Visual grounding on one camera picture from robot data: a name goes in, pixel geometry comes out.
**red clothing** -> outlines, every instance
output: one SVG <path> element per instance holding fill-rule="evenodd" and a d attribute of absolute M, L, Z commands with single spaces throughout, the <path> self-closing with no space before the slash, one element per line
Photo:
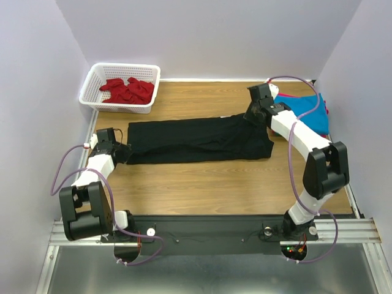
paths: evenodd
<path fill-rule="evenodd" d="M 136 78 L 129 78 L 128 82 L 129 84 L 126 86 L 120 78 L 106 80 L 106 85 L 99 89 L 110 91 L 111 97 L 104 100 L 103 103 L 149 104 L 153 96 L 154 85 Z"/>

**white wall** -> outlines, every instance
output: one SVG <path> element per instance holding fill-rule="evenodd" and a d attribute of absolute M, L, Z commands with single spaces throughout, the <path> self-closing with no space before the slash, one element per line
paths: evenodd
<path fill-rule="evenodd" d="M 89 65 L 163 78 L 317 78 L 361 0 L 57 0 Z"/>
<path fill-rule="evenodd" d="M 89 66 L 54 1 L 0 8 L 0 293 L 35 293 L 59 216 L 53 173 L 64 151 L 84 141 L 91 118 L 77 100 Z"/>
<path fill-rule="evenodd" d="M 392 1 L 363 0 L 316 84 L 330 109 L 333 140 L 349 149 L 351 185 L 374 217 L 392 264 Z"/>

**white plastic basket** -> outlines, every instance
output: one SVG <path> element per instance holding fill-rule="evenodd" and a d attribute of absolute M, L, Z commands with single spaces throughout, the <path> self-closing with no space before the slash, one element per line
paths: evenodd
<path fill-rule="evenodd" d="M 130 77 L 154 84 L 153 97 L 149 104 L 102 103 L 103 100 L 110 98 L 109 91 L 99 91 L 99 88 L 106 84 L 106 79 L 122 78 L 127 85 L 127 80 Z M 159 66 L 126 63 L 97 63 L 91 67 L 87 74 L 86 80 L 80 91 L 79 102 L 89 105 L 91 108 L 98 111 L 150 113 L 155 97 L 157 96 L 159 78 Z"/>

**blue garment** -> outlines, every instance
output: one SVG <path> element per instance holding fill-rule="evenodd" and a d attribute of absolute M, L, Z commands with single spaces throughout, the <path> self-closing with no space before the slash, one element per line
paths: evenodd
<path fill-rule="evenodd" d="M 320 105 L 314 112 L 301 118 L 301 121 L 319 135 L 328 135 L 330 133 L 328 117 L 326 115 L 323 97 L 321 94 L 319 94 L 319 96 Z M 292 98 L 278 95 L 275 98 L 275 103 L 279 102 L 286 103 L 294 111 L 295 115 L 299 116 L 316 106 L 317 97 L 316 95 L 313 95 Z"/>

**wooden surface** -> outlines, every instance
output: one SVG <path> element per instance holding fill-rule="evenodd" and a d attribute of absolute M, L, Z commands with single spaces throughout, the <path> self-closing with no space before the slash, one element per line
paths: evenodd
<path fill-rule="evenodd" d="M 96 129 L 119 128 L 127 140 L 129 122 L 209 118 L 245 112 L 255 83 L 161 83 L 148 115 L 100 112 Z M 276 83 L 281 92 L 310 95 L 302 83 Z M 287 167 L 287 142 L 275 142 L 270 159 L 191 164 L 117 165 L 109 176 L 115 208 L 134 214 L 282 214 L 294 203 Z M 301 192 L 304 159 L 293 153 Z M 344 190 L 324 206 L 351 213 Z"/>

